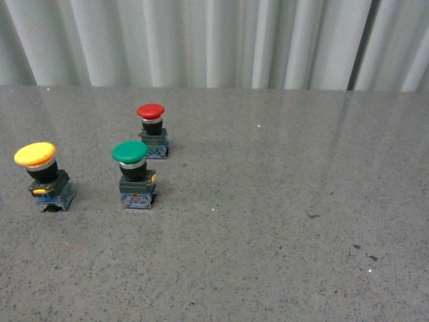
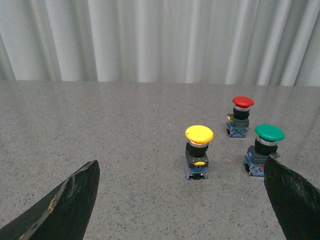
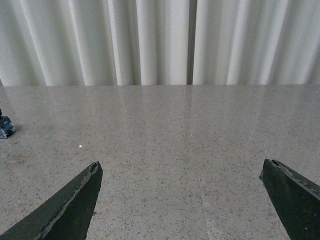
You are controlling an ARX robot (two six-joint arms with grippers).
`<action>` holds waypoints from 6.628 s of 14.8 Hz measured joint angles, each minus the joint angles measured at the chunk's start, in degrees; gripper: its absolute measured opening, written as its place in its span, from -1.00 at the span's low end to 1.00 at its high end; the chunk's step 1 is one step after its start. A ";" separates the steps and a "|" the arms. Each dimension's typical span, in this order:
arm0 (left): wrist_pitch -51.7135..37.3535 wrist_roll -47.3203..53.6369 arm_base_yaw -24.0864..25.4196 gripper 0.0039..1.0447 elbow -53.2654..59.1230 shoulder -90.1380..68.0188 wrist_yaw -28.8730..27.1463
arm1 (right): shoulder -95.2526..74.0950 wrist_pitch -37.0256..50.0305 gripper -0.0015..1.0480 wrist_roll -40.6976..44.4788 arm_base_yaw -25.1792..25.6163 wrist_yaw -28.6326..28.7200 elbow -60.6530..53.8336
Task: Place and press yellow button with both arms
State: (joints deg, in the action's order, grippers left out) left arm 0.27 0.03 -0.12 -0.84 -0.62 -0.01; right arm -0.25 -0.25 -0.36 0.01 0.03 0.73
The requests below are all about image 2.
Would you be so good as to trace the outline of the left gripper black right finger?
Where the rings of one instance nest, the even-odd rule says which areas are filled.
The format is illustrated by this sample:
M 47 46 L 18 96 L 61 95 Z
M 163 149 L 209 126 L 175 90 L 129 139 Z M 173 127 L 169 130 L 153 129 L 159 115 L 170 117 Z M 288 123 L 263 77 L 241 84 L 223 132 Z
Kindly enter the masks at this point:
M 269 155 L 264 185 L 287 240 L 320 238 L 320 190 Z

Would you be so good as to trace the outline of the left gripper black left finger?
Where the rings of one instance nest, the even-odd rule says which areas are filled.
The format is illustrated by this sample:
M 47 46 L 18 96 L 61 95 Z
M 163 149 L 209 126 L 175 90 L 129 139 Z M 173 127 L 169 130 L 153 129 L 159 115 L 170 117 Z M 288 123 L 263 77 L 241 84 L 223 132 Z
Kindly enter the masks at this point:
M 0 230 L 2 240 L 82 240 L 100 180 L 97 160 L 89 161 L 36 204 Z

